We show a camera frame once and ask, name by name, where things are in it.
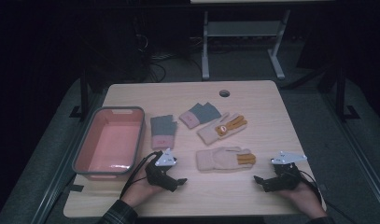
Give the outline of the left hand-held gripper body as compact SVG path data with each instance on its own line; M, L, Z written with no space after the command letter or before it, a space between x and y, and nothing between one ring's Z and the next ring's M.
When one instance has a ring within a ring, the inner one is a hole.
M148 183L161 188L169 188L169 185L174 185L175 180L167 174L167 171L176 164L170 148L165 151L156 153L154 159L146 167Z

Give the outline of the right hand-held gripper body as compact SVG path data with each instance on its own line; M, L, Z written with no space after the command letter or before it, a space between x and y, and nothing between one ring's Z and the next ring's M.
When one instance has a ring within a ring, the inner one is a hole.
M295 189L301 180L297 161L306 161L305 155L280 151L271 159L276 177L269 179L268 190Z

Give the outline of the grey fingerless glove pink cuff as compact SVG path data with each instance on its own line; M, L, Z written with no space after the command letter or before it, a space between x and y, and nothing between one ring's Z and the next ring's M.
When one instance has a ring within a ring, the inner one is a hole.
M179 116L179 119L189 129L193 129L200 124L205 124L220 117L220 112L210 103L206 103L204 105L197 103L191 109L182 113Z
M177 123L172 115L150 119L151 148L173 148L175 144Z

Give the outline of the person's left hand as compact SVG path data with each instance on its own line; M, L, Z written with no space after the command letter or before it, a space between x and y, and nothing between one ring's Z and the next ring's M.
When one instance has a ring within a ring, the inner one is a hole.
M139 171L134 180L135 182L120 197L123 202L132 208L136 208L154 195L163 192L163 188L148 183L145 170Z

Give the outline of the beige glove orange fingertips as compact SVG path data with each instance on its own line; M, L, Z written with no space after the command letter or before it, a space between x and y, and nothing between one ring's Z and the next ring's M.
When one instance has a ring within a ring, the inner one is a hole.
M219 147L196 152L199 171L237 170L251 168L256 163L256 156L247 148Z

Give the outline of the pink plastic basin grey rim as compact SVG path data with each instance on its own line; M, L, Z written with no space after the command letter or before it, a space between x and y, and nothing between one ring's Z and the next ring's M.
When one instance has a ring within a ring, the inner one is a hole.
M145 130L139 106L104 106L91 116L73 170L90 180L121 180L135 167Z

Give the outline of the beige glove with bear face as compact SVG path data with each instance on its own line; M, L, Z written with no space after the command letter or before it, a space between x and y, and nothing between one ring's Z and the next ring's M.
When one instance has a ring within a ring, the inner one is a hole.
M206 145L211 145L218 140L243 131L246 126L247 120L243 115L224 113L220 118L211 121L200 129L197 134Z

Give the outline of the grey metal stand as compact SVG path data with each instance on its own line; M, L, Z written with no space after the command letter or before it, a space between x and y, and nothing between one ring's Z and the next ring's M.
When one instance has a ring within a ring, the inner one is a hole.
M286 76L278 61L278 51L289 21L290 10L286 10L280 21L210 21L204 13L203 48L201 56L202 80L210 78L208 60L208 39L210 37L267 37L275 36L276 41L268 56L278 79Z

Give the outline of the black metal post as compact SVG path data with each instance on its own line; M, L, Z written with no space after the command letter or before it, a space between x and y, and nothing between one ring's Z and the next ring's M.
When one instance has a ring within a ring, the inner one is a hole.
M87 75L86 71L83 71L80 79L79 79L79 86L80 86L80 105L76 105L73 107L70 118L79 118L80 120L84 120L88 115L88 82L87 82Z
M345 70L339 67L336 76L335 112L341 122L359 119L359 114L352 105L345 105Z

